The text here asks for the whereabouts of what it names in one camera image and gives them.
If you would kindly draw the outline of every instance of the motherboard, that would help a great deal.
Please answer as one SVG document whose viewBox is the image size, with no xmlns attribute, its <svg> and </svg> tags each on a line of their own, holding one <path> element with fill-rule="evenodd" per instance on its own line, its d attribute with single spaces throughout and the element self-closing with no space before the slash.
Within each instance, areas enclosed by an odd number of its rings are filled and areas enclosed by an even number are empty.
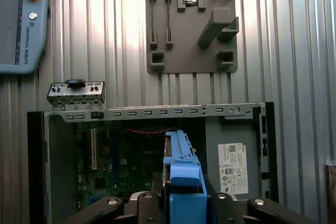
<svg viewBox="0 0 336 224">
<path fill-rule="evenodd" d="M 162 171 L 166 130 L 79 123 L 78 209 L 105 196 L 127 199 L 136 191 L 150 190 L 153 172 Z"/>
</svg>

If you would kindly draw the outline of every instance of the blue plastic part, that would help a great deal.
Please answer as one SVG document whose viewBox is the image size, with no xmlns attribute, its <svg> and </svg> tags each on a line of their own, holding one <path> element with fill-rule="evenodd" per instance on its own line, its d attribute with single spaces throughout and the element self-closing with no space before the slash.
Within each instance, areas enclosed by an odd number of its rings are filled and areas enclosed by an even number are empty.
<svg viewBox="0 0 336 224">
<path fill-rule="evenodd" d="M 170 165 L 171 187 L 200 188 L 200 193 L 170 194 L 170 223 L 206 224 L 207 192 L 200 162 L 183 131 L 166 132 L 166 136 L 171 139 L 172 156 L 163 163 Z"/>
<path fill-rule="evenodd" d="M 35 20 L 28 18 L 32 12 L 37 14 Z M 23 0 L 19 63 L 1 64 L 0 73 L 27 74 L 37 68 L 46 41 L 47 12 L 48 0 Z"/>
</svg>

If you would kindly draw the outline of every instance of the gray 3d printed holder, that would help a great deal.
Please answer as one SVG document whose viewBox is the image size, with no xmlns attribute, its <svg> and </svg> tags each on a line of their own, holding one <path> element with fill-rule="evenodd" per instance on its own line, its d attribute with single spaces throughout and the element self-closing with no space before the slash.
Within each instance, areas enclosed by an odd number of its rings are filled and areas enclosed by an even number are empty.
<svg viewBox="0 0 336 224">
<path fill-rule="evenodd" d="M 235 0 L 146 0 L 148 73 L 235 72 Z"/>
</svg>

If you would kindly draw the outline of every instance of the white label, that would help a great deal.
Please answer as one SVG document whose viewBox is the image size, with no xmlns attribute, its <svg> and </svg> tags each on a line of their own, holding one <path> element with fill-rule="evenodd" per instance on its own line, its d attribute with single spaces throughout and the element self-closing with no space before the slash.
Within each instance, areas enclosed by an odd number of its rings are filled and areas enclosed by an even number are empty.
<svg viewBox="0 0 336 224">
<path fill-rule="evenodd" d="M 246 148 L 242 143 L 219 144 L 219 179 L 222 193 L 247 194 Z"/>
</svg>

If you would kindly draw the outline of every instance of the metal bolt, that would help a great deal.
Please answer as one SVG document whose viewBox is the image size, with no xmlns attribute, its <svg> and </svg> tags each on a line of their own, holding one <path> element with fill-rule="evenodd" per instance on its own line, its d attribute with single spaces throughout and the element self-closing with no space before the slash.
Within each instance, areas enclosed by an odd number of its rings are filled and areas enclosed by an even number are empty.
<svg viewBox="0 0 336 224">
<path fill-rule="evenodd" d="M 254 203 L 257 204 L 257 205 L 260 205 L 260 206 L 263 206 L 265 204 L 265 202 L 261 199 L 255 199 Z"/>
<path fill-rule="evenodd" d="M 217 197 L 220 199 L 225 199 L 226 195 L 225 194 L 217 194 Z"/>
<path fill-rule="evenodd" d="M 36 18 L 37 18 L 37 14 L 36 13 L 29 13 L 28 14 L 28 18 L 30 19 L 30 20 L 35 20 Z"/>
<path fill-rule="evenodd" d="M 109 203 L 109 205 L 115 205 L 118 202 L 115 199 L 112 199 L 108 203 Z"/>
</svg>

